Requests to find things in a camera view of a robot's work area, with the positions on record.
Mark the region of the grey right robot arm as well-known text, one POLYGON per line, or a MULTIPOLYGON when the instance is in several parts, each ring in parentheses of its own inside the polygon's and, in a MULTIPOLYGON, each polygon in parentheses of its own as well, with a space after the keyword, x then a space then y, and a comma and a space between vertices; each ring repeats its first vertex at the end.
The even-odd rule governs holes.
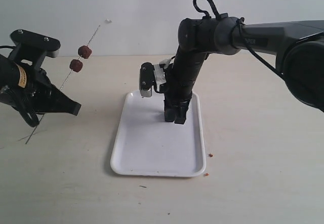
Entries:
POLYGON ((178 49, 167 69, 166 122, 184 124, 193 85, 210 54, 235 55, 248 50, 275 56, 271 71, 303 104, 323 110, 323 21, 244 24, 243 19, 184 19, 178 49))

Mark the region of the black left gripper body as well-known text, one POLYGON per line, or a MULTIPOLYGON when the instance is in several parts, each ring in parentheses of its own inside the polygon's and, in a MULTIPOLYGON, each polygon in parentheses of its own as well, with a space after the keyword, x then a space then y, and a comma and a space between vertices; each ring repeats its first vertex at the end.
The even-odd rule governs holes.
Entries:
POLYGON ((57 87, 45 70, 1 55, 1 103, 36 114, 54 111, 57 87))

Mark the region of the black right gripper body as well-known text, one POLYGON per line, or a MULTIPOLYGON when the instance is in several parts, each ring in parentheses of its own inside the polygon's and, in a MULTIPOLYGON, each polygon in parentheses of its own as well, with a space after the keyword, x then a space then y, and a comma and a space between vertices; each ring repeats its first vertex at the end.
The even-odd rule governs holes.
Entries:
POLYGON ((199 50, 185 51, 178 48, 171 68, 167 69, 168 89, 164 94, 165 107, 188 106, 192 89, 208 52, 199 50))

